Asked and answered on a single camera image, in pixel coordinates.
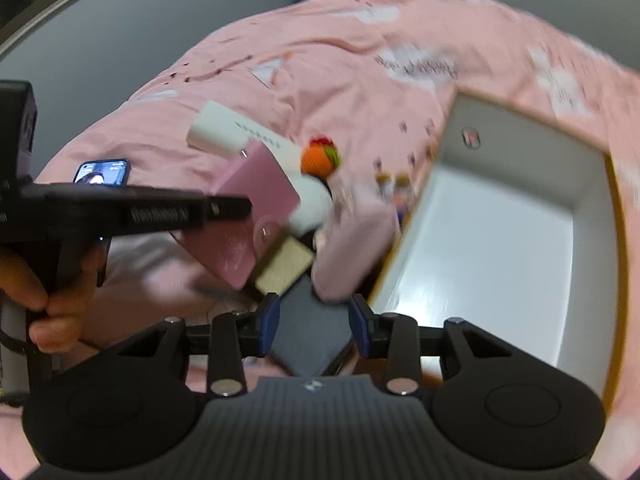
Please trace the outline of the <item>person's left hand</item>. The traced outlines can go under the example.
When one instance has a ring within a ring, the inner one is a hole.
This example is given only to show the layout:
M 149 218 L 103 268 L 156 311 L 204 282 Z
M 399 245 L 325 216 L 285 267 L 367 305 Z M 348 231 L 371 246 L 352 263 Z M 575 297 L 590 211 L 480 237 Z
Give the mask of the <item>person's left hand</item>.
M 43 353 L 65 353 L 78 343 L 86 312 L 96 293 L 96 280 L 104 263 L 101 244 L 82 258 L 80 274 L 73 285 L 48 295 L 32 269 L 21 258 L 1 256 L 1 290 L 12 300 L 45 318 L 32 323 L 30 340 Z

